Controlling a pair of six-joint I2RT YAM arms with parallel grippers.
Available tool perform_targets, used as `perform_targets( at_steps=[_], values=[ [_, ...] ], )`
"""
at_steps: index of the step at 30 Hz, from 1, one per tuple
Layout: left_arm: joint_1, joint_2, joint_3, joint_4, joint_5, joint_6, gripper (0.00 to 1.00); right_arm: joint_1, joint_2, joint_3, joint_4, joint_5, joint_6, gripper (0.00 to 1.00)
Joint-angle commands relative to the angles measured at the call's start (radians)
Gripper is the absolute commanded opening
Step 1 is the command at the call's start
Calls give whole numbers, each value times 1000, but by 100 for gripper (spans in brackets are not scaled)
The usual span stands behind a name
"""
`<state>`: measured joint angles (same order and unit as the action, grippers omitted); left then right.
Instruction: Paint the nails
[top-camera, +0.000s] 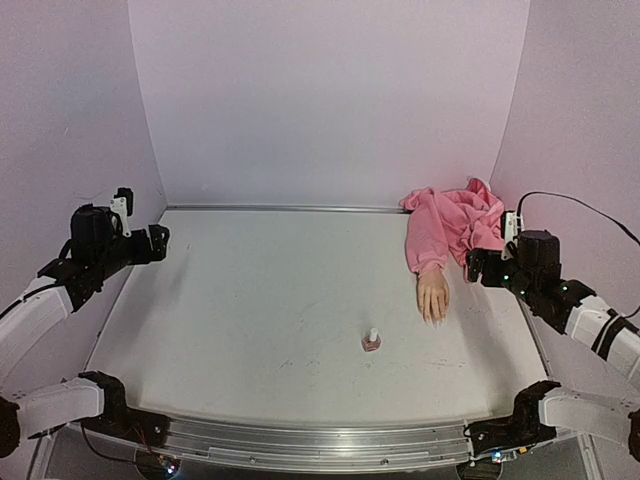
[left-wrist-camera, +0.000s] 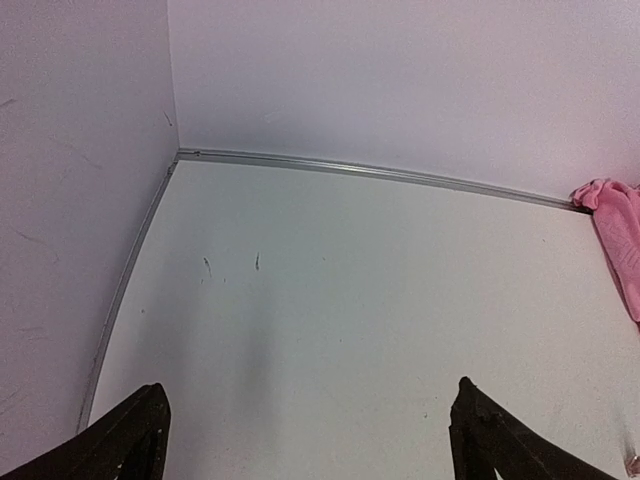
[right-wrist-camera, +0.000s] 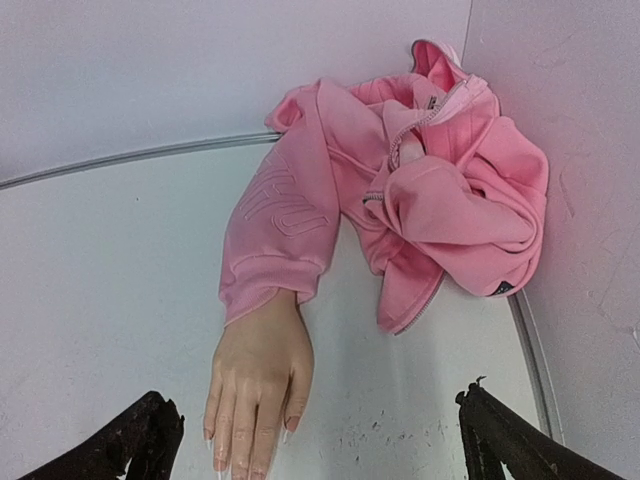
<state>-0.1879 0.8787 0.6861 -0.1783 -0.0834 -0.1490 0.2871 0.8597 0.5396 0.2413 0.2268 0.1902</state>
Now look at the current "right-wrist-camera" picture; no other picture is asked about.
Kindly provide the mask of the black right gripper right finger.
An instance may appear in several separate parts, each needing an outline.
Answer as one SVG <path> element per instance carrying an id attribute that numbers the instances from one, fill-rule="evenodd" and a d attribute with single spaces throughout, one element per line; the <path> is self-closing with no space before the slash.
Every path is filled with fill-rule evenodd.
<path id="1" fill-rule="evenodd" d="M 482 379 L 456 395 L 469 479 L 622 480 L 534 428 L 483 388 Z"/>

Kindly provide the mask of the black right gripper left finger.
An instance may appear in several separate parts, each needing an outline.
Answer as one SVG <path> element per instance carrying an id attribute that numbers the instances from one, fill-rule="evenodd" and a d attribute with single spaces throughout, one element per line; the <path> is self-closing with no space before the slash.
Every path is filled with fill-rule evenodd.
<path id="1" fill-rule="evenodd" d="M 168 480 L 184 423 L 172 400 L 149 391 L 87 440 L 23 477 Z"/>

